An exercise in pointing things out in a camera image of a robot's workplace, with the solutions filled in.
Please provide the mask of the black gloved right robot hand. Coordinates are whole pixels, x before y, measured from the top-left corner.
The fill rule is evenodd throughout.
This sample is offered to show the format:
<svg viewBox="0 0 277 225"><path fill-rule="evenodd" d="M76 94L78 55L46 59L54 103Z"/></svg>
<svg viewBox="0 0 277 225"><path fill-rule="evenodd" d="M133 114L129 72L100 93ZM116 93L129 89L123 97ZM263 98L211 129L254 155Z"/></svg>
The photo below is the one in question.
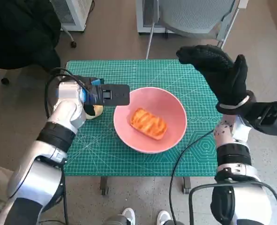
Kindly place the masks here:
<svg viewBox="0 0 277 225"><path fill-rule="evenodd" d="M236 60L213 45L183 46L176 52L181 64L191 64L205 78L220 104L237 107L246 97L247 61Z"/></svg>

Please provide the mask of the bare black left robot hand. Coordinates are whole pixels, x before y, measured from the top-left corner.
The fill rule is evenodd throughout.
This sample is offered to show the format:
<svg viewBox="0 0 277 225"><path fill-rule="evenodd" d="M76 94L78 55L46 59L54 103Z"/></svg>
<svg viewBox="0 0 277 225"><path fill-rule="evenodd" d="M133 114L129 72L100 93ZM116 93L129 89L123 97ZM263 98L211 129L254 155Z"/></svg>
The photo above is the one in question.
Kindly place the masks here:
<svg viewBox="0 0 277 225"><path fill-rule="evenodd" d="M96 77L84 77L79 76L79 80L84 84L86 88L88 88L91 85L101 85L104 84L103 78L96 78ZM85 90L83 90L85 99L83 100L83 108L86 113L86 119L92 120L98 116L100 116L103 113L104 107L102 105L90 105L89 104L89 94Z"/></svg>

